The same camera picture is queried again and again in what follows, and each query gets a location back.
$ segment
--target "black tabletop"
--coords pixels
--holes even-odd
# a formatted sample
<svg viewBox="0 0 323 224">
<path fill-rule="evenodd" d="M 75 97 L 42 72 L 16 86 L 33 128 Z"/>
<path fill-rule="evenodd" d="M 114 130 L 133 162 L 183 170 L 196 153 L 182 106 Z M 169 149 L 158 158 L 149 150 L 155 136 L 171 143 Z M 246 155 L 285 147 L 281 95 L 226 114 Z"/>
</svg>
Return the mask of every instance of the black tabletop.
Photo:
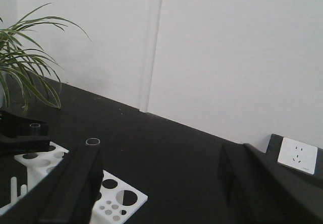
<svg viewBox="0 0 323 224">
<path fill-rule="evenodd" d="M 13 113 L 22 112 L 18 93 Z M 148 196 L 126 223 L 226 223 L 217 168 L 231 142 L 69 85 L 60 96 L 62 109 L 35 101 L 27 117 L 48 122 L 52 141 L 67 149 L 101 140 L 104 169 Z"/>
</svg>

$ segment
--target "socket hole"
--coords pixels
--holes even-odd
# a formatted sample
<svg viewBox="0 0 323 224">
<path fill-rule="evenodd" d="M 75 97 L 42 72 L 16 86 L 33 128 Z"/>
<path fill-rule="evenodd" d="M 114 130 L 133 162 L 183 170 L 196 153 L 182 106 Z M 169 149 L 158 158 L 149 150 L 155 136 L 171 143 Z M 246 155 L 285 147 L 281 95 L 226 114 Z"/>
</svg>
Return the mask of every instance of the socket hole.
<svg viewBox="0 0 323 224">
<path fill-rule="evenodd" d="M 54 168 L 55 166 L 53 166 L 53 167 L 49 167 L 48 169 L 46 169 L 46 172 L 47 173 L 49 173 L 50 171 L 52 171 L 53 170 L 53 168 Z"/>
<path fill-rule="evenodd" d="M 49 149 L 48 149 L 48 151 L 50 152 L 50 151 L 53 151 L 53 150 L 55 150 L 56 149 L 56 147 L 55 146 L 53 146 L 53 145 L 50 145 L 49 146 Z"/>
<path fill-rule="evenodd" d="M 113 179 L 108 179 L 108 180 L 104 180 L 102 182 L 102 185 L 106 189 L 114 189 L 116 186 L 118 186 L 118 182 Z"/>
<path fill-rule="evenodd" d="M 119 204 L 129 206 L 137 202 L 138 196 L 133 191 L 122 190 L 117 193 L 116 199 Z"/>
<path fill-rule="evenodd" d="M 50 164 L 50 161 L 47 159 L 42 159 L 37 162 L 35 162 L 33 165 L 36 167 L 46 167 Z"/>
<path fill-rule="evenodd" d="M 112 211 L 111 211 L 111 210 L 106 210 L 106 211 L 105 211 L 105 214 L 107 214 L 107 215 L 111 215 L 111 214 L 112 214 Z"/>
<path fill-rule="evenodd" d="M 22 157 L 25 159 L 33 159 L 33 158 L 36 158 L 37 156 L 38 156 L 38 154 L 35 152 L 22 155 Z"/>
<path fill-rule="evenodd" d="M 101 197 L 102 197 L 102 194 L 101 194 L 101 192 L 99 192 L 99 193 L 97 194 L 96 200 L 101 199 Z"/>
<path fill-rule="evenodd" d="M 115 215 L 114 217 L 113 217 L 113 220 L 120 220 L 120 217 L 118 216 L 118 215 Z"/>
<path fill-rule="evenodd" d="M 56 153 L 54 153 L 54 157 L 55 158 L 63 158 L 64 154 L 65 154 L 65 152 L 56 152 Z"/>
</svg>

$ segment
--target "potted plant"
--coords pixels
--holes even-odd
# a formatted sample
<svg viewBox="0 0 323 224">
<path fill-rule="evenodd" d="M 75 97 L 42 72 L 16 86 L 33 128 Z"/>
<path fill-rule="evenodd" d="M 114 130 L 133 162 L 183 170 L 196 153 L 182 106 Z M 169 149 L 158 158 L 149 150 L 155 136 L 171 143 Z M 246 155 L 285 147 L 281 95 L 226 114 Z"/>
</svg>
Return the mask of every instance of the potted plant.
<svg viewBox="0 0 323 224">
<path fill-rule="evenodd" d="M 62 17 L 45 16 L 28 19 L 32 13 L 48 4 L 29 12 L 9 28 L 0 29 L 0 85 L 3 88 L 3 92 L 0 92 L 0 94 L 3 95 L 7 107 L 10 106 L 10 89 L 6 82 L 6 76 L 18 83 L 24 98 L 24 112 L 27 112 L 29 100 L 32 96 L 35 96 L 48 106 L 61 108 L 58 92 L 45 78 L 45 72 L 49 75 L 54 74 L 61 89 L 60 78 L 50 66 L 51 64 L 58 64 L 27 33 L 40 25 L 51 25 L 64 31 L 64 28 L 69 24 L 77 26 L 85 34 L 86 32 L 74 22 Z M 33 47 L 25 48 L 23 41 L 31 43 Z"/>
</svg>

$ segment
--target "white wall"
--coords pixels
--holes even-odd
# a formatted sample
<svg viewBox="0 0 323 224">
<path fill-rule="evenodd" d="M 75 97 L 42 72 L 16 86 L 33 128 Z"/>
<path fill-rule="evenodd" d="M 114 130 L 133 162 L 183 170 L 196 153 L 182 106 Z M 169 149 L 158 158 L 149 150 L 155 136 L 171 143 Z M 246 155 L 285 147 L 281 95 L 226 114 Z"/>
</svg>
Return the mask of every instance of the white wall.
<svg viewBox="0 0 323 224">
<path fill-rule="evenodd" d="M 7 28 L 17 21 L 17 0 L 0 0 L 0 28 Z"/>
<path fill-rule="evenodd" d="M 323 148 L 323 0 L 163 0 L 148 111 Z"/>
<path fill-rule="evenodd" d="M 53 2 L 35 16 L 57 15 L 72 20 L 92 40 L 73 27 L 65 33 L 56 28 L 34 33 L 64 68 L 58 69 L 62 81 L 139 108 L 150 1 L 18 0 L 18 15 Z"/>
</svg>

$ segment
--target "electrical outlet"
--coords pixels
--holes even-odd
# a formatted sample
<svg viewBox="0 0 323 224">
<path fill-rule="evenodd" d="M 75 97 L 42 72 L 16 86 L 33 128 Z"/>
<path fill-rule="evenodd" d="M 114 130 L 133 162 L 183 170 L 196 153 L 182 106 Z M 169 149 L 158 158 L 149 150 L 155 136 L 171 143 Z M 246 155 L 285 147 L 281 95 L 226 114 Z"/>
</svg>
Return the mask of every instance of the electrical outlet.
<svg viewBox="0 0 323 224">
<path fill-rule="evenodd" d="M 284 137 L 278 162 L 313 175 L 315 172 L 317 147 Z"/>
</svg>

